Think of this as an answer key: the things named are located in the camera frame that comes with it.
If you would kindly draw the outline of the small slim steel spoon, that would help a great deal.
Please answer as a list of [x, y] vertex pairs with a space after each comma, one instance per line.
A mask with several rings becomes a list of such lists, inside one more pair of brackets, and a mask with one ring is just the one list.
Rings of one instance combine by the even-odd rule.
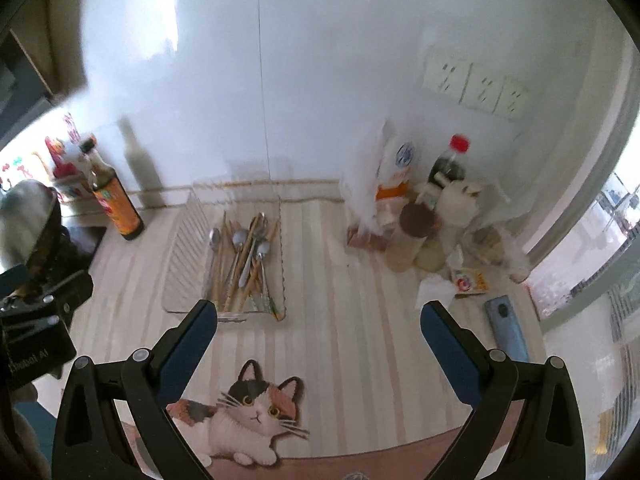
[[208, 299], [212, 293], [213, 280], [214, 280], [214, 265], [216, 262], [217, 252], [220, 244], [221, 234], [218, 228], [213, 228], [209, 232], [208, 236], [208, 258], [205, 269], [205, 281], [204, 281], [204, 298]]

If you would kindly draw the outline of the white wall socket panel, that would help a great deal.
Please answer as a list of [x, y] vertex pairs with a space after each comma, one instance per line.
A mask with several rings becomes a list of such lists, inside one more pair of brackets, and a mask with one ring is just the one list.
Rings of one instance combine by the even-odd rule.
[[426, 56], [422, 86], [470, 110], [506, 120], [521, 119], [529, 101], [529, 91], [518, 78], [498, 75], [482, 64], [436, 47]]

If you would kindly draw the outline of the white plastic bag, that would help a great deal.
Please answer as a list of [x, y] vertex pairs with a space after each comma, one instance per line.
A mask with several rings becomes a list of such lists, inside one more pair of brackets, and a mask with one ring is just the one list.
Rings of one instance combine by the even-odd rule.
[[378, 206], [408, 193], [415, 158], [416, 146], [389, 119], [360, 136], [347, 151], [340, 190], [356, 238], [364, 242], [385, 235], [390, 222]]

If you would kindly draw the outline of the large oval steel spoon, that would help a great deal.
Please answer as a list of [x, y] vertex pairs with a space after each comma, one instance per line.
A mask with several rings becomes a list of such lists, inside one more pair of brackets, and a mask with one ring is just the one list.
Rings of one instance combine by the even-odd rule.
[[248, 252], [238, 281], [240, 289], [243, 289], [248, 282], [250, 269], [252, 268], [252, 260], [254, 258], [254, 252], [257, 247], [258, 240], [260, 240], [266, 234], [267, 228], [267, 215], [263, 211], [261, 211], [254, 218], [254, 220], [252, 221], [252, 225], [250, 226], [250, 244], [248, 245]]

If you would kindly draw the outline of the short steel spoon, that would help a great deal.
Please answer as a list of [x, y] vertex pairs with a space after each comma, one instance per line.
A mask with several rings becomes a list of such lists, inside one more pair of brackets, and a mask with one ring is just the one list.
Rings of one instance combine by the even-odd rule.
[[270, 298], [270, 291], [268, 286], [268, 278], [267, 278], [266, 264], [265, 264], [265, 260], [269, 252], [270, 252], [269, 240], [266, 240], [265, 238], [263, 238], [257, 245], [256, 259], [258, 263], [260, 278], [262, 279], [262, 292], [260, 293], [262, 295], [262, 310], [264, 310], [265, 312], [271, 313], [272, 312], [272, 309], [270, 306], [271, 298]]

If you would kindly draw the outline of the green tipped chopstick in tray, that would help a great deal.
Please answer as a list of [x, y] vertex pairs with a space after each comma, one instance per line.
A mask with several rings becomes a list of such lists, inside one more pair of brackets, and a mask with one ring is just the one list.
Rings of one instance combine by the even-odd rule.
[[270, 296], [267, 283], [260, 283], [260, 301], [262, 302], [262, 310], [269, 313], [275, 320], [280, 321], [280, 312]]

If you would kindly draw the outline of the clear plastic utensil tray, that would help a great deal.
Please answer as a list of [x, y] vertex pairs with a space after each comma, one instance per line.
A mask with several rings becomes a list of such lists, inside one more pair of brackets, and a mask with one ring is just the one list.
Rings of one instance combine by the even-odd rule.
[[[208, 300], [214, 305], [218, 320], [223, 323], [243, 323], [258, 315], [272, 318], [262, 310], [262, 279], [256, 249], [246, 286], [240, 289], [238, 284], [250, 244], [250, 226], [261, 211], [267, 215], [268, 228], [258, 243], [263, 238], [269, 240], [270, 252], [265, 260], [268, 286], [281, 315], [278, 322], [284, 320], [286, 307], [280, 240], [282, 207], [276, 186], [270, 181], [230, 184], [202, 181], [192, 185], [178, 214], [175, 233], [169, 245], [165, 283], [160, 296], [160, 304], [165, 312], [183, 316], [198, 300]], [[209, 253], [208, 236], [213, 228], [219, 229], [221, 238], [214, 265], [212, 293], [205, 299], [203, 288]], [[231, 285], [224, 290], [224, 280], [234, 256], [231, 235], [239, 228], [247, 229], [247, 240]]]

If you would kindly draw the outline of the small red white packet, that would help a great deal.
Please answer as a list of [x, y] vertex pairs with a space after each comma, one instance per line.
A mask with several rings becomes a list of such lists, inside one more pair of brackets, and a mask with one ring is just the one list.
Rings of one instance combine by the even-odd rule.
[[451, 281], [456, 288], [456, 295], [460, 297], [484, 295], [489, 292], [489, 285], [486, 278], [479, 270], [452, 270]]

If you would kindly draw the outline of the steel wok lid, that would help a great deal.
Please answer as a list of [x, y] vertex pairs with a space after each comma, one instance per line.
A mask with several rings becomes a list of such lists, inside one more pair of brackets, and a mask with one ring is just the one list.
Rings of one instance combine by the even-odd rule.
[[24, 264], [38, 274], [60, 240], [58, 194], [36, 180], [18, 182], [1, 199], [1, 271]]

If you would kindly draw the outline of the round bowl steel spoon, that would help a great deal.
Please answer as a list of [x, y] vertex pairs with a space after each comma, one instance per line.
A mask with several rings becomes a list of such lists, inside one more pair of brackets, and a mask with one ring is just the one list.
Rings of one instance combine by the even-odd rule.
[[241, 252], [247, 240], [247, 235], [248, 231], [245, 228], [236, 229], [231, 235], [231, 243], [234, 249], [234, 256], [226, 279], [224, 280], [224, 290], [227, 290], [231, 285], [232, 278], [234, 277], [236, 267], [239, 263]]

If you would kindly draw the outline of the clear jar brown lid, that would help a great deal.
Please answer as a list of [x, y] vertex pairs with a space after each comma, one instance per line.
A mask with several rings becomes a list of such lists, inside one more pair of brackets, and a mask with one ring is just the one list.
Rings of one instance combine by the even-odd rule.
[[407, 271], [424, 242], [437, 231], [438, 222], [429, 206], [417, 202], [405, 205], [386, 247], [386, 266], [394, 272]]

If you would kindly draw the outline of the soy sauce bottle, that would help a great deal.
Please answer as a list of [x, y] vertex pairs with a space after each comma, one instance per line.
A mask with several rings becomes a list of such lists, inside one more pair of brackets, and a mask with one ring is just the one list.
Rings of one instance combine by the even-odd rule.
[[134, 240], [144, 230], [144, 222], [131, 203], [115, 169], [96, 150], [93, 136], [79, 144], [90, 168], [88, 182], [103, 211], [125, 240]]

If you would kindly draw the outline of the white cat shaped jar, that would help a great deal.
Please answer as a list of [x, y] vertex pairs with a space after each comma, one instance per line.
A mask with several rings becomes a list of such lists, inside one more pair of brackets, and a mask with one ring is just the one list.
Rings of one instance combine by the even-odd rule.
[[478, 213], [477, 199], [483, 188], [469, 180], [450, 180], [442, 172], [435, 174], [435, 180], [442, 185], [435, 211], [442, 222], [466, 228]]

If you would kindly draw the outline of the red cap dark bottle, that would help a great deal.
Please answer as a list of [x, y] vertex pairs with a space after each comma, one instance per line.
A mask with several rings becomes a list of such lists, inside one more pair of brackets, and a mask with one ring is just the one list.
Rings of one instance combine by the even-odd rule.
[[444, 185], [437, 179], [439, 174], [445, 177], [448, 182], [462, 181], [466, 174], [463, 159], [466, 152], [469, 151], [469, 147], [470, 140], [466, 136], [463, 134], [454, 134], [449, 141], [446, 151], [435, 160], [428, 175], [428, 182], [443, 188]]

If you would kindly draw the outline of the crumpled white tissue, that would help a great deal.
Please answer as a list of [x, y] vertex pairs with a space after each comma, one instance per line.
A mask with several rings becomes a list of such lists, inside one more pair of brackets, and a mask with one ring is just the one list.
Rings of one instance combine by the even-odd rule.
[[438, 301], [448, 310], [454, 301], [457, 289], [450, 281], [445, 280], [438, 274], [429, 273], [420, 281], [418, 293], [416, 294], [416, 310], [421, 310], [424, 304], [430, 301]]

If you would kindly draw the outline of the blue smartphone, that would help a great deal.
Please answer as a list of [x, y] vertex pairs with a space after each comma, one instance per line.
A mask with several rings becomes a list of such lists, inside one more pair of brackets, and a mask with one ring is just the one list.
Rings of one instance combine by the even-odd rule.
[[484, 309], [497, 348], [514, 361], [528, 362], [526, 341], [509, 297], [503, 295], [489, 299], [484, 303]]

